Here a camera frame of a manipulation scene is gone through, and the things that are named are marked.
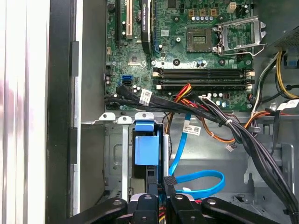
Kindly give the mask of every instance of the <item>cable bundle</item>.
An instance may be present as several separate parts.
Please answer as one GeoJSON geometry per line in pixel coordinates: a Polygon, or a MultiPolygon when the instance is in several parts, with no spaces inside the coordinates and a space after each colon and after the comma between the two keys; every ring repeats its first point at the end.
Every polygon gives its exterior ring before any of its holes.
{"type": "Polygon", "coordinates": [[[228,115],[224,114],[221,109],[211,100],[207,98],[193,98],[190,101],[185,99],[190,92],[190,88],[186,88],[185,91],[181,91],[176,101],[173,102],[164,98],[151,96],[149,106],[145,106],[139,103],[140,98],[130,92],[128,87],[122,85],[117,88],[117,93],[123,98],[106,98],[106,102],[117,102],[120,105],[128,105],[141,110],[150,112],[171,112],[171,113],[189,113],[198,117],[204,125],[204,128],[217,140],[227,141],[228,143],[236,141],[239,144],[243,144],[248,155],[252,157],[254,165],[258,170],[263,180],[267,183],[270,189],[279,197],[286,207],[286,214],[291,218],[293,224],[298,223],[298,201],[295,195],[292,193],[290,187],[284,180],[283,174],[279,167],[275,163],[274,159],[268,152],[268,150],[258,142],[254,136],[246,129],[255,118],[269,114],[266,111],[253,114],[251,119],[245,126],[242,126],[238,122],[231,120],[228,115]],[[225,140],[218,136],[215,136],[210,132],[205,125],[204,119],[208,119],[212,122],[216,122],[221,126],[227,126],[232,131],[234,140],[225,140]]]}

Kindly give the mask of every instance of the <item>blue tab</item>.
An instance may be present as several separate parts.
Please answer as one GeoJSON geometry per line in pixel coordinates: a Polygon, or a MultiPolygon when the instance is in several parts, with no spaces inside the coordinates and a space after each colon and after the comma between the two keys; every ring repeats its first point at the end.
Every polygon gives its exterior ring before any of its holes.
{"type": "Polygon", "coordinates": [[[137,132],[153,132],[154,122],[153,121],[136,121],[135,131],[137,132]]]}
{"type": "Polygon", "coordinates": [[[135,164],[157,166],[159,164],[159,139],[157,136],[136,136],[135,138],[135,164]]]}

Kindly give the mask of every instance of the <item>green circuit board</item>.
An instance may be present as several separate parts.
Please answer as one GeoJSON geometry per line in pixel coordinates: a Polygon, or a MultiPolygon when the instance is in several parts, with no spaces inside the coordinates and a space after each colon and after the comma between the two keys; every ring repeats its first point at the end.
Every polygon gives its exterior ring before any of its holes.
{"type": "MultiPolygon", "coordinates": [[[[252,69],[252,58],[250,55],[243,56],[223,56],[211,52],[190,52],[188,51],[188,31],[196,28],[212,29],[216,24],[225,21],[234,21],[240,19],[235,13],[228,13],[229,0],[176,0],[175,7],[169,8],[165,0],[155,0],[153,2],[154,26],[152,28],[153,50],[152,54],[145,54],[141,44],[141,23],[138,21],[138,14],[141,13],[139,0],[133,0],[133,38],[128,40],[122,37],[120,47],[115,43],[115,13],[107,12],[107,54],[106,66],[109,67],[109,84],[106,84],[106,93],[115,94],[117,86],[121,85],[122,75],[133,76],[133,83],[130,87],[133,91],[133,85],[140,88],[151,90],[154,95],[173,99],[178,91],[157,90],[153,85],[152,76],[153,67],[164,69],[198,69],[197,62],[205,60],[206,65],[203,69],[252,69]],[[184,12],[179,7],[184,4],[184,12]],[[179,66],[174,65],[174,60],[179,59],[179,66]]],[[[250,1],[235,0],[237,4],[250,1]]],[[[108,0],[108,4],[115,4],[115,0],[108,0]]],[[[126,21],[127,0],[121,0],[121,21],[126,21]]],[[[251,10],[244,17],[250,17],[251,10]]],[[[251,24],[244,24],[238,27],[232,27],[228,33],[228,42],[230,47],[252,42],[251,24]]],[[[217,44],[217,38],[212,34],[213,45],[217,44]]],[[[199,43],[206,40],[198,37],[195,41],[199,43]]],[[[214,102],[225,103],[223,110],[228,111],[248,111],[248,95],[251,90],[238,91],[201,91],[196,90],[199,96],[209,93],[216,93],[212,97],[214,102]]],[[[108,109],[130,110],[126,106],[120,108],[107,107],[108,109]]]]}

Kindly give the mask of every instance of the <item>ventilation grille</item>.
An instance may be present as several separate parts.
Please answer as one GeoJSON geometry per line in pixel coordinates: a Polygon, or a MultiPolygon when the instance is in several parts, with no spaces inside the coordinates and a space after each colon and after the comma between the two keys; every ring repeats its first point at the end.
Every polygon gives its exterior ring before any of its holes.
{"type": "Polygon", "coordinates": [[[299,47],[299,27],[279,39],[274,46],[278,48],[299,47]]]}

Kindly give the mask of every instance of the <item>screw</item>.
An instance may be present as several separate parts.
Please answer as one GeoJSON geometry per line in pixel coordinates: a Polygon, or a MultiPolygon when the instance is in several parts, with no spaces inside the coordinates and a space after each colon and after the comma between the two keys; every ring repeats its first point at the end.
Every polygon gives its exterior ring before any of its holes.
{"type": "Polygon", "coordinates": [[[183,196],[181,196],[181,195],[176,195],[176,199],[178,199],[178,200],[182,200],[182,199],[183,199],[183,196]]]}
{"type": "Polygon", "coordinates": [[[216,204],[216,201],[214,199],[208,199],[207,201],[209,204],[214,205],[216,204]]]}
{"type": "Polygon", "coordinates": [[[120,201],[120,200],[115,200],[114,202],[113,202],[113,204],[114,205],[120,205],[122,202],[120,201]]]}

